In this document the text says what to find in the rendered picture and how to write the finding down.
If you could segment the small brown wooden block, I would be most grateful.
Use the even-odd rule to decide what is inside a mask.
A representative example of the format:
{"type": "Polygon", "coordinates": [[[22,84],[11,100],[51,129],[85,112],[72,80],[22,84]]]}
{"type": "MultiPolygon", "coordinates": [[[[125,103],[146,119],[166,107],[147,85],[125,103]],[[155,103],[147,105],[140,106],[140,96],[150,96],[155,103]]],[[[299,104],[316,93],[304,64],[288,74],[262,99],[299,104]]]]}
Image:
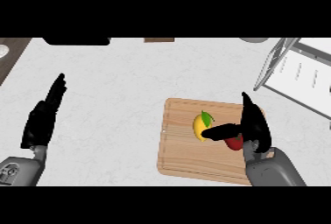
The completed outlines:
{"type": "Polygon", "coordinates": [[[144,38],[144,43],[163,43],[163,42],[174,42],[174,38],[144,38]]]}

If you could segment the dark brown wooden surface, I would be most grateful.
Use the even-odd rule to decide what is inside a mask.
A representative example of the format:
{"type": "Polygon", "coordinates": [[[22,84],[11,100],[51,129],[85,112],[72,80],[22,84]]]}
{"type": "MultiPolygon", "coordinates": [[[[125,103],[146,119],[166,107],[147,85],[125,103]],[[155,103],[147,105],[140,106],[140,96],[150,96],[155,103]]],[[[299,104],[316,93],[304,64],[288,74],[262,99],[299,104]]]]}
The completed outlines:
{"type": "Polygon", "coordinates": [[[8,53],[0,57],[0,85],[5,80],[29,41],[30,38],[0,38],[0,45],[8,47],[8,53]]]}

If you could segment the wooden cutting board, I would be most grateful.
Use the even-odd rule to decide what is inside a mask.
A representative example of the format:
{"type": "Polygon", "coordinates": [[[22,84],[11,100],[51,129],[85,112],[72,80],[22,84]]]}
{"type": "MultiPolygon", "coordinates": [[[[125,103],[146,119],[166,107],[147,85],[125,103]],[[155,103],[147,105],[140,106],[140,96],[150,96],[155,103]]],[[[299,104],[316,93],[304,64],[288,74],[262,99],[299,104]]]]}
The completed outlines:
{"type": "Polygon", "coordinates": [[[168,98],[163,104],[159,133],[158,171],[163,175],[249,185],[243,153],[223,141],[200,142],[193,135],[194,116],[203,111],[211,126],[240,123],[242,105],[214,101],[168,98]]]}

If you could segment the yellow lemon with green leaf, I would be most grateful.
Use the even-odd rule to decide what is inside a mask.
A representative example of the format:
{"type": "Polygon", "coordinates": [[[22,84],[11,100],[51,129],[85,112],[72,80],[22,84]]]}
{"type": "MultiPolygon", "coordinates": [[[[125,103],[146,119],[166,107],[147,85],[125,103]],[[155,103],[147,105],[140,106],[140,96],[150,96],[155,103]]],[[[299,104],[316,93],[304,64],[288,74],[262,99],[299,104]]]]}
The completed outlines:
{"type": "Polygon", "coordinates": [[[212,116],[205,111],[202,111],[193,118],[192,121],[193,135],[200,142],[206,140],[206,138],[202,137],[202,132],[212,127],[212,122],[214,122],[212,116]]]}

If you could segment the black appliance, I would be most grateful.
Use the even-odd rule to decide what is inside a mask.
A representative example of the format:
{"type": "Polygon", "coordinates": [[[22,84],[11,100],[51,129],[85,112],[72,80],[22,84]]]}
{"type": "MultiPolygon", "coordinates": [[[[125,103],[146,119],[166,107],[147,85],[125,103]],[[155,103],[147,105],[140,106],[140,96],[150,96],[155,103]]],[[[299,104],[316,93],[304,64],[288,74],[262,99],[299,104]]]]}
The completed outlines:
{"type": "Polygon", "coordinates": [[[53,46],[106,46],[107,38],[44,38],[53,46]]]}

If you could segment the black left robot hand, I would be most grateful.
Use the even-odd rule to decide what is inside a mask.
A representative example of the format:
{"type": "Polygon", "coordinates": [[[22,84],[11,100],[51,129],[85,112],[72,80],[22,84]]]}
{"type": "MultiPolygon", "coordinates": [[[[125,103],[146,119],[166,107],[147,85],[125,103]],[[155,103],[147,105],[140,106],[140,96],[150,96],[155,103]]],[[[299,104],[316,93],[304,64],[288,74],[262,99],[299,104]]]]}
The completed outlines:
{"type": "Polygon", "coordinates": [[[20,148],[47,146],[54,129],[57,109],[66,92],[64,75],[60,74],[48,89],[45,99],[39,101],[27,114],[20,148]]]}

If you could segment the red fruit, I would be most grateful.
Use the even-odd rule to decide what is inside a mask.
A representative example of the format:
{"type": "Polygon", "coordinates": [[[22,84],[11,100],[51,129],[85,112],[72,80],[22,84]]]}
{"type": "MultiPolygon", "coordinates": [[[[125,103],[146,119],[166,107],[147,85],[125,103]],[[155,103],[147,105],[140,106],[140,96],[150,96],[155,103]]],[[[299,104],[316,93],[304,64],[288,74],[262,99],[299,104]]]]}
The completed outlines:
{"type": "Polygon", "coordinates": [[[227,147],[233,151],[237,151],[243,147],[243,137],[242,137],[242,134],[237,134],[236,137],[224,139],[224,143],[226,143],[227,147]]]}

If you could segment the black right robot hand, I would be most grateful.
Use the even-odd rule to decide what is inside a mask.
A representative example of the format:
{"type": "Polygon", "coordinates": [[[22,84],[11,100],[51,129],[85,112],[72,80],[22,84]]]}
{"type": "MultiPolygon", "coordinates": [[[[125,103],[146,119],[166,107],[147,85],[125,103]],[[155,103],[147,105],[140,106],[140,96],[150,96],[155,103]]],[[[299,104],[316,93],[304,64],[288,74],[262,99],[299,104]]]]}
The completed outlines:
{"type": "Polygon", "coordinates": [[[258,106],[252,103],[246,93],[242,93],[242,117],[240,123],[226,123],[206,129],[200,136],[212,141],[236,137],[242,134],[242,143],[255,142],[252,146],[254,153],[265,153],[271,146],[271,136],[268,126],[264,120],[264,114],[258,106]]]}

